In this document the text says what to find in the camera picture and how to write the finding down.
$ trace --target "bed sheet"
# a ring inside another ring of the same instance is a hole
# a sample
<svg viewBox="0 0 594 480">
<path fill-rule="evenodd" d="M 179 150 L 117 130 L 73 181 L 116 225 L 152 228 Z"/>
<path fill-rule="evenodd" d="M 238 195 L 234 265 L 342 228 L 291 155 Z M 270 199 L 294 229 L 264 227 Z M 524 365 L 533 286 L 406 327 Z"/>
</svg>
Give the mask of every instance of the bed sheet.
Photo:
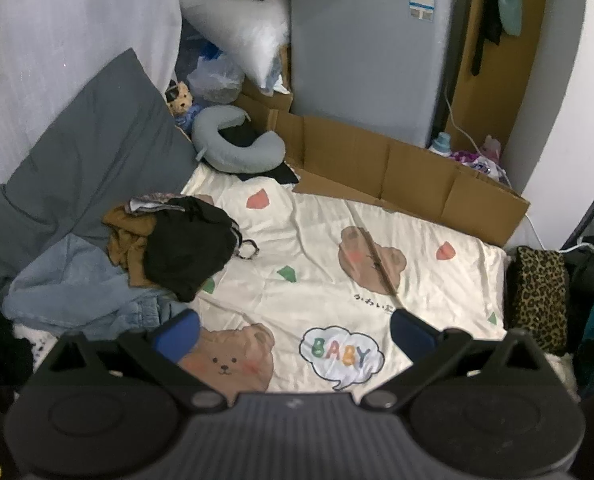
<svg viewBox="0 0 594 480">
<path fill-rule="evenodd" d="M 439 330 L 505 334 L 506 254 L 477 238 L 203 164 L 183 193 L 224 209 L 260 248 L 253 260 L 233 258 L 199 292 L 192 307 L 202 335 L 180 362 L 229 398 L 238 390 L 360 398 L 411 364 L 391 339 L 396 308 Z M 376 256 L 388 280 L 379 279 Z"/>
</svg>

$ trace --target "round black disc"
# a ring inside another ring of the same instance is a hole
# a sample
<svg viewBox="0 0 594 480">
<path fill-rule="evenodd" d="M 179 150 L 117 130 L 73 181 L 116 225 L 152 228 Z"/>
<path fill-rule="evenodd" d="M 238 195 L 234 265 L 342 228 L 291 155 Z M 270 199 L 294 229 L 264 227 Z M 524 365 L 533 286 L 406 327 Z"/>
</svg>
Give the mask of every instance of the round black disc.
<svg viewBox="0 0 594 480">
<path fill-rule="evenodd" d="M 155 460 L 178 422 L 157 386 L 117 378 L 104 386 L 29 386 L 8 413 L 17 460 L 59 476 L 121 474 Z"/>
<path fill-rule="evenodd" d="M 570 465 L 584 434 L 561 387 L 437 385 L 410 410 L 431 455 L 486 478 L 528 478 Z"/>
</svg>

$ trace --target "gray blanket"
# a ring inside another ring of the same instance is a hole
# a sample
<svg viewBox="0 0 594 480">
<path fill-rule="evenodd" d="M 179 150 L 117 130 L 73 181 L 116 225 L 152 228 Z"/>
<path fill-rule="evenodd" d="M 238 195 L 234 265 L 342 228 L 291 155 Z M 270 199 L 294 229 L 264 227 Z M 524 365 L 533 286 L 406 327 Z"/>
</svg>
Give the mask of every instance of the gray blanket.
<svg viewBox="0 0 594 480">
<path fill-rule="evenodd" d="M 104 248 L 107 210 L 133 196 L 180 192 L 196 155 L 133 50 L 120 54 L 0 186 L 0 302 L 15 276 L 68 233 Z"/>
<path fill-rule="evenodd" d="M 187 308 L 163 288 L 128 285 L 100 248 L 75 235 L 51 246 L 20 272 L 2 303 L 5 317 L 61 335 L 114 339 L 130 328 L 154 329 Z"/>
</svg>

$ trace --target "bottle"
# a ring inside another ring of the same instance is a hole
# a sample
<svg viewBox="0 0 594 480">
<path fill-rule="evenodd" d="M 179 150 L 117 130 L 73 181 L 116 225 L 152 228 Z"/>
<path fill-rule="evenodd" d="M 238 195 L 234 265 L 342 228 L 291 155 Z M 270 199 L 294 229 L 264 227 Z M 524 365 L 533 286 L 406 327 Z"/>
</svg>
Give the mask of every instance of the bottle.
<svg viewBox="0 0 594 480">
<path fill-rule="evenodd" d="M 450 156 L 450 134 L 446 132 L 439 132 L 433 139 L 433 143 L 428 148 L 429 151 L 441 156 Z"/>
</svg>

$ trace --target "speech bubble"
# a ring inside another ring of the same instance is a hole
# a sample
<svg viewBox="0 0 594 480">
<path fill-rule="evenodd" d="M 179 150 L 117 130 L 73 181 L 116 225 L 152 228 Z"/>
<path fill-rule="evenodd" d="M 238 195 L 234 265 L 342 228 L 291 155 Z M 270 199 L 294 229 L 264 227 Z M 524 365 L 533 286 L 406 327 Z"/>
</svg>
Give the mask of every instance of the speech bubble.
<svg viewBox="0 0 594 480">
<path fill-rule="evenodd" d="M 340 326 L 311 328 L 301 339 L 299 354 L 315 373 L 336 382 L 334 391 L 362 384 L 381 370 L 384 356 L 375 339 Z"/>
</svg>

